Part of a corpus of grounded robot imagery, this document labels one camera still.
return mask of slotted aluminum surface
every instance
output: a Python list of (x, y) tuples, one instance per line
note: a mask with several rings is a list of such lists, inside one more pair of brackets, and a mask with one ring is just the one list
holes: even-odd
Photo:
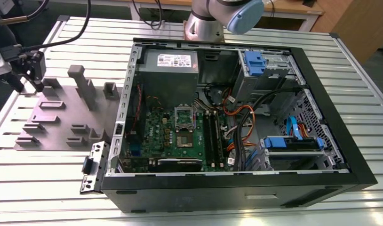
[[(84, 19), (57, 22), (47, 42), (73, 37)], [(133, 37), (181, 39), (183, 25), (152, 31), (136, 21), (92, 19), (75, 42), (48, 48), (47, 77), (63, 84), (68, 66), (83, 65), (93, 85), (121, 85)], [(0, 113), (0, 223), (79, 225), (383, 225), (383, 96), (343, 44), (328, 34), (253, 29), (225, 32), (225, 41), (304, 49), (348, 126), (379, 184), (340, 194), (308, 208), (189, 213), (123, 214), (101, 195), (79, 195), (81, 164), (88, 152), (17, 152), (15, 140), (37, 102), (12, 94)]]

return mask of green motherboard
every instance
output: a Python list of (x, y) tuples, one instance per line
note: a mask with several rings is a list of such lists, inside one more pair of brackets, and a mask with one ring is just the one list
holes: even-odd
[[(177, 118), (173, 111), (152, 110), (147, 112), (141, 145), (131, 145), (131, 152), (136, 154), (121, 161), (125, 171), (148, 172), (148, 159), (151, 161), (151, 159), (179, 158), (201, 160), (201, 171), (227, 171), (221, 139), (215, 138), (216, 132), (217, 136), (223, 136), (219, 124), (225, 123), (225, 117), (215, 116), (216, 124), (213, 125), (213, 115), (208, 116), (203, 112), (197, 112), (192, 116), (180, 113)], [(176, 130), (176, 120), (181, 124), (191, 122), (193, 129)]]

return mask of power supply label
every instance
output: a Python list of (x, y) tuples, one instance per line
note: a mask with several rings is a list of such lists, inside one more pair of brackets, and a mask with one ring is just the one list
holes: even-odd
[(159, 54), (159, 67), (192, 67), (191, 55)]

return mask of floor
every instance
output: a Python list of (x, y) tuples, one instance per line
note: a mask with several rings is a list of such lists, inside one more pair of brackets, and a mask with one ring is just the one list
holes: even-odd
[[(28, 15), (39, 7), (35, 1), (24, 1), (23, 11)], [(157, 19), (157, 11), (141, 9), (141, 17), (145, 20)], [(188, 17), (188, 12), (164, 11), (164, 19), (168, 22), (180, 23)], [(85, 16), (85, 5), (63, 4), (51, 2), (44, 13), (29, 23), (16, 26), (24, 46), (40, 44), (45, 39), (59, 15)], [(92, 17), (109, 19), (131, 19), (129, 9), (111, 6), (92, 6)], [(383, 52), (377, 51), (364, 64), (364, 69), (375, 84), (383, 92)], [(12, 92), (8, 84), (0, 82), (0, 110)]]

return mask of blue cable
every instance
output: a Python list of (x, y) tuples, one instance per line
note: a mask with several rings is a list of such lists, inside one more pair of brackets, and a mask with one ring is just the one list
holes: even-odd
[(297, 140), (303, 140), (303, 137), (299, 133), (297, 121), (295, 116), (287, 118), (287, 135), (289, 134), (291, 127), (293, 128), (293, 135), (297, 137)]

